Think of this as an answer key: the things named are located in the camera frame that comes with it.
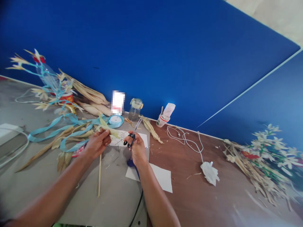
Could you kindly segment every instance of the black cable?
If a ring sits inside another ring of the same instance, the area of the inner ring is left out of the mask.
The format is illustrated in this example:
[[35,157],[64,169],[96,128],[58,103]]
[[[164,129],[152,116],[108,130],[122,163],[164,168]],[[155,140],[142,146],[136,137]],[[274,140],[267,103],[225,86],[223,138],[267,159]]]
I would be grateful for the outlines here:
[[137,206],[137,209],[136,209],[135,215],[134,215],[134,217],[133,217],[133,219],[132,219],[132,222],[129,224],[129,226],[128,226],[128,227],[131,227],[131,226],[132,226],[132,224],[133,224],[133,221],[135,220],[135,217],[136,217],[136,214],[137,214],[137,212],[138,212],[138,209],[139,209],[139,206],[140,206],[140,203],[141,203],[142,197],[143,197],[143,190],[142,190],[142,193],[141,193],[141,197],[140,197],[140,200],[139,200],[139,203],[138,203],[138,206]]

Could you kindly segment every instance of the glass jar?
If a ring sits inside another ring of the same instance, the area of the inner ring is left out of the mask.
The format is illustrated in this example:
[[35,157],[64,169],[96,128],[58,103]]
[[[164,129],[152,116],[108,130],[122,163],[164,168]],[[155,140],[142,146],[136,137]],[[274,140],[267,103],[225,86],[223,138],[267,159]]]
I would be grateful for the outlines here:
[[131,107],[129,110],[128,118],[131,121],[137,121],[137,120],[139,120],[140,110],[143,107],[142,100],[139,98],[133,98],[131,100],[130,104],[131,104]]

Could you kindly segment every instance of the black scissors handle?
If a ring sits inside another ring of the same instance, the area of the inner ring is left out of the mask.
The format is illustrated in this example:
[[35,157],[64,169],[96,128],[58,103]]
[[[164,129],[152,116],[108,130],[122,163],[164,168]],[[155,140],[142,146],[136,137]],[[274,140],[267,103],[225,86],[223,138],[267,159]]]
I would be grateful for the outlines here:
[[126,144],[127,144],[127,147],[128,147],[128,148],[131,148],[131,147],[132,147],[132,145],[133,145],[133,143],[135,142],[136,136],[135,136],[135,134],[134,134],[134,133],[133,133],[133,134],[129,134],[128,136],[129,136],[129,137],[131,137],[131,138],[133,138],[132,143],[131,143],[131,144],[128,144],[128,142],[127,142],[127,141],[124,141],[123,145],[126,145]]

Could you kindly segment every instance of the scissors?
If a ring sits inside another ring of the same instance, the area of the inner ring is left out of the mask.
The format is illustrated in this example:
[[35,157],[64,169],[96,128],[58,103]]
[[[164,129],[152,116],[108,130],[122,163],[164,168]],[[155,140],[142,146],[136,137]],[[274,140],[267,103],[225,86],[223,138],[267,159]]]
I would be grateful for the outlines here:
[[131,138],[133,138],[132,143],[131,143],[131,144],[128,144],[127,141],[125,141],[125,142],[123,143],[123,145],[126,145],[126,144],[127,144],[127,147],[128,147],[128,148],[131,148],[131,147],[132,147],[132,145],[133,145],[133,143],[135,142],[135,139],[136,139],[136,137],[135,137],[135,132],[136,132],[136,130],[137,130],[139,124],[141,123],[141,121],[142,121],[142,118],[140,118],[140,120],[138,121],[138,123],[137,123],[137,125],[136,125],[136,127],[135,127],[135,129],[134,129],[134,131],[133,131],[133,133],[131,133],[131,134],[128,135],[128,136],[130,136]]

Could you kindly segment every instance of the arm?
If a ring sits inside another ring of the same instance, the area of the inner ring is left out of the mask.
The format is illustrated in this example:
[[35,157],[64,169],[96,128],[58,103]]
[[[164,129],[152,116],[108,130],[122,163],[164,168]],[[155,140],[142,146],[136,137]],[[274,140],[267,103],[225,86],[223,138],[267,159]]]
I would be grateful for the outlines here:
[[5,227],[52,226],[59,218],[70,194],[93,160],[99,157],[111,139],[109,130],[96,132],[84,151],[69,165],[58,180]]
[[[152,225],[154,227],[181,226],[172,205],[148,163],[142,138],[137,133],[135,133],[135,137],[136,140],[131,149],[132,158],[140,175],[147,211]],[[129,136],[125,138],[128,143],[131,143],[132,140]]]

